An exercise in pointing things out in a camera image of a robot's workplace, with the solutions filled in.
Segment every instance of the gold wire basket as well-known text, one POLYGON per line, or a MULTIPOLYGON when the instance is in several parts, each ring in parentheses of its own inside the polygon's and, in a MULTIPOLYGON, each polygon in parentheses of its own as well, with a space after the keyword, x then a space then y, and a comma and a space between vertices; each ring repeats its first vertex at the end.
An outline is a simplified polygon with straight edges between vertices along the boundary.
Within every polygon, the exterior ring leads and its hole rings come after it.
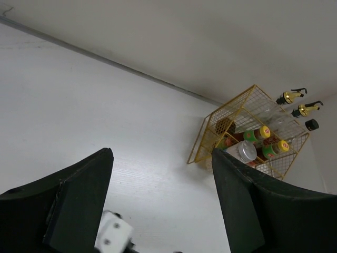
MULTIPOLYGON (((259 112, 265 111, 269 102, 272 102, 271 98, 257 85, 253 85, 213 111, 204 119, 187 163, 190 164, 209 159, 212 150, 226 137, 230 137, 234 144, 237 143, 238 141, 232 136, 235 132, 257 129, 263 125, 268 127, 268 124, 263 122, 263 119, 260 119, 257 115, 259 115, 259 112)), ((293 136, 299 137, 291 143, 288 152, 280 153, 267 161, 257 158, 259 165, 255 166, 257 170, 280 180, 284 179, 309 137, 309 133, 298 121, 294 120, 289 114, 286 114, 285 111, 284 113, 290 117, 288 125, 285 128, 286 130, 282 134, 276 134, 271 131, 272 135, 275 135, 276 138, 270 141, 269 144, 276 143, 278 140, 287 140, 293 136)), ((263 142, 256 143, 255 145, 257 148, 261 147, 263 142)))

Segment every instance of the yellow lid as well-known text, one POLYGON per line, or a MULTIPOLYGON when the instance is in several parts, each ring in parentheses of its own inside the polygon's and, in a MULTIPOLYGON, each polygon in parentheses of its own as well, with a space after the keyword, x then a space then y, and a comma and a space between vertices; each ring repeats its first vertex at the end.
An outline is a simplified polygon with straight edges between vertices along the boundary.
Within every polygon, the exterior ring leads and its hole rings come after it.
POLYGON ((267 139, 270 137, 270 130, 267 126, 262 126, 260 127, 260 135, 264 138, 267 139))
POLYGON ((287 152, 289 150, 289 144, 284 140, 279 141, 277 143, 277 147, 283 152, 287 152))

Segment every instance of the wire rack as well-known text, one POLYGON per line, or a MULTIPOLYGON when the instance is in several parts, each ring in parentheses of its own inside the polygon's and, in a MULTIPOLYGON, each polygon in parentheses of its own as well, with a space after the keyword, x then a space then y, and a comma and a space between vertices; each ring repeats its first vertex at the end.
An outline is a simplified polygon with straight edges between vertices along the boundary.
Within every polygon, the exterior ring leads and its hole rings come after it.
MULTIPOLYGON (((263 125, 269 127, 265 117, 261 118, 259 115, 261 115, 261 112, 267 111, 270 103, 275 105, 261 88, 253 85, 213 111, 204 119, 187 163, 209 160, 212 150, 224 139, 229 139, 231 144, 238 143, 238 140, 233 137, 234 133, 258 129, 263 125)), ((282 128, 282 132, 273 131, 273 128, 270 127, 272 138, 268 139, 268 144, 277 143, 279 140, 287 140, 293 136, 299 137, 291 143, 288 152, 280 153, 267 161, 257 158, 258 164, 254 168, 283 180, 308 139, 309 133, 282 108, 280 108, 280 111, 283 111, 284 115, 289 117, 289 120, 286 121, 286 127, 282 128)), ((259 148, 265 144, 261 141, 255 143, 255 146, 259 148)))

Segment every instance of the wire mesh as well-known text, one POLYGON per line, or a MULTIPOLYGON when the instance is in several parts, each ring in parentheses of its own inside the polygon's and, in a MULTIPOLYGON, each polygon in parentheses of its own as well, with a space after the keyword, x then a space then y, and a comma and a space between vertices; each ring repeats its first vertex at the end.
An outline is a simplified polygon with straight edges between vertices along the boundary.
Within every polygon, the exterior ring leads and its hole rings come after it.
POLYGON ((268 160, 258 157, 252 166, 283 180, 309 134, 256 85, 209 115, 194 162, 211 157, 211 152, 215 147, 223 148, 238 143, 239 140, 234 137, 236 133, 258 129, 263 125, 270 126, 271 137, 255 143, 257 150, 266 145, 276 144, 280 140, 286 140, 290 148, 288 152, 280 153, 268 160), (281 116, 282 128, 273 125, 275 115, 281 116))

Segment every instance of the jar lid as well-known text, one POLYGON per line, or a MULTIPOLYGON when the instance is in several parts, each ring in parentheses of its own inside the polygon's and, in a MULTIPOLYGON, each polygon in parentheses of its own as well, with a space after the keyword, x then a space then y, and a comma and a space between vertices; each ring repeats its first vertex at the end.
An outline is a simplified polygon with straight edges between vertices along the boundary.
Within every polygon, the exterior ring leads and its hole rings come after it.
POLYGON ((240 156, 246 162, 254 161, 257 157, 257 151, 252 142, 241 141, 237 146, 240 156))
POLYGON ((283 152, 287 152, 289 150, 289 144, 284 140, 279 141, 277 143, 277 147, 283 152))
POLYGON ((309 131, 314 131, 320 127, 320 125, 315 119, 306 121, 305 126, 309 131))
POLYGON ((270 137, 270 130, 268 128, 268 126, 262 126, 260 127, 260 135, 264 138, 267 139, 270 137))

